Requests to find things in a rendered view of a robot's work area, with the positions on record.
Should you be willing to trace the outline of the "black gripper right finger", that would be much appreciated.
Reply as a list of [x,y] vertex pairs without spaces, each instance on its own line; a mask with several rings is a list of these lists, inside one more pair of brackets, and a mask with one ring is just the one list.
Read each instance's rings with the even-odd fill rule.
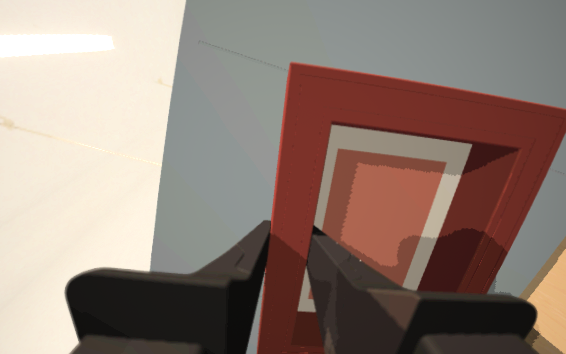
[[325,354],[412,354],[427,334],[512,334],[536,307],[511,295],[412,291],[313,226],[307,272]]

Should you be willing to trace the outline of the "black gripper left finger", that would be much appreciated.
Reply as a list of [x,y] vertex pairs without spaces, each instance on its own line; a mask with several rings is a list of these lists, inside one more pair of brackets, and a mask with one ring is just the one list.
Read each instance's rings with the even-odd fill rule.
[[201,344],[246,354],[267,264],[271,221],[190,274],[98,267],[64,296],[78,338],[87,334]]

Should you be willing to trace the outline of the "red rectangular picture frame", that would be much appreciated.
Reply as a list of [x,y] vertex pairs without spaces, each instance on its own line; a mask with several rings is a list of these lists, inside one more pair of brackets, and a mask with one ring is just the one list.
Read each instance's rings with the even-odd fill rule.
[[487,294],[566,109],[290,63],[257,354],[325,354],[313,226],[412,291]]

